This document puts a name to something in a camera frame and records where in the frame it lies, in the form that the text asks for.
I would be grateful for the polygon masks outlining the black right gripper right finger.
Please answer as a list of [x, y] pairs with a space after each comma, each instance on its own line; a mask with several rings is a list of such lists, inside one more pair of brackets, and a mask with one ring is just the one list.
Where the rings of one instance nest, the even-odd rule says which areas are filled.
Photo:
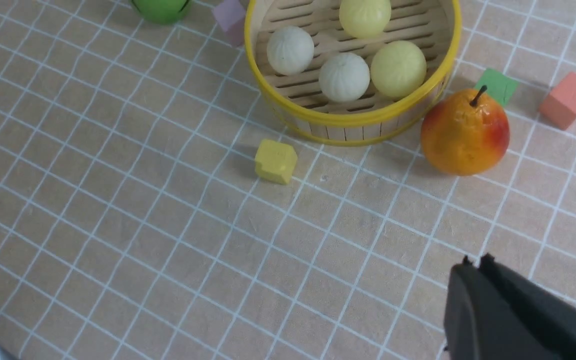
[[576, 308], [487, 253], [478, 271], [494, 285], [524, 328], [559, 360], [576, 360]]

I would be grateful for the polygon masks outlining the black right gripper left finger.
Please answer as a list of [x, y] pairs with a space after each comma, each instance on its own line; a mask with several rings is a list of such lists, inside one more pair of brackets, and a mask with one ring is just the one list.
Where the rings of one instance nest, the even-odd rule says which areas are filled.
[[464, 256], [450, 269], [443, 327], [451, 360], [559, 360]]

